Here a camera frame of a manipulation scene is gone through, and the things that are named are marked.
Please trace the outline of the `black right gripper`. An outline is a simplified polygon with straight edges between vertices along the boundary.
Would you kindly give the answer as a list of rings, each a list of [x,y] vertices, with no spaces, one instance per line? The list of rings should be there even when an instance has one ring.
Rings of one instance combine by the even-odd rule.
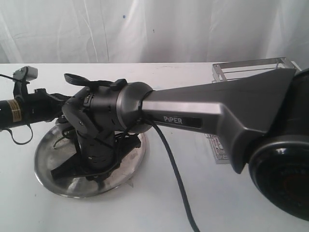
[[[122,160],[135,148],[140,148],[141,141],[137,134],[111,135],[111,144],[103,144],[100,140],[84,140],[84,159],[89,173],[88,181],[105,180],[112,172],[120,168]],[[84,175],[81,156],[75,153],[65,162],[50,171],[54,180],[81,177]]]

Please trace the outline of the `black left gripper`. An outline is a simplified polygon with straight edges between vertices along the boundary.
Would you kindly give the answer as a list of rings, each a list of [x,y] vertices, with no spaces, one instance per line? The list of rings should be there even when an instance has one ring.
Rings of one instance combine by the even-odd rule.
[[[71,96],[60,93],[49,94],[45,88],[35,89],[34,93],[22,97],[22,119],[25,125],[37,122],[50,122],[62,116],[62,106]]]

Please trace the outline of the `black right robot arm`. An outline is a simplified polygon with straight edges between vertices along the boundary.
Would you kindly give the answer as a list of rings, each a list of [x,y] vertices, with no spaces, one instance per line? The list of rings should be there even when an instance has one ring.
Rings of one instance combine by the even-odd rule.
[[[90,81],[67,73],[81,90],[62,107],[76,153],[54,179],[108,178],[159,125],[215,135],[236,173],[249,167],[275,206],[309,218],[309,72],[276,69],[212,84],[153,90],[143,82]]]

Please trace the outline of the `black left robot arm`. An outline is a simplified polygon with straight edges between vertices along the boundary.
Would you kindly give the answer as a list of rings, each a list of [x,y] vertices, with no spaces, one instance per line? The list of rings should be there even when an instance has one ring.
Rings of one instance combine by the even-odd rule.
[[[49,94],[40,88],[31,94],[3,100],[0,102],[0,129],[52,121],[62,115],[62,106],[69,99],[70,96]]]

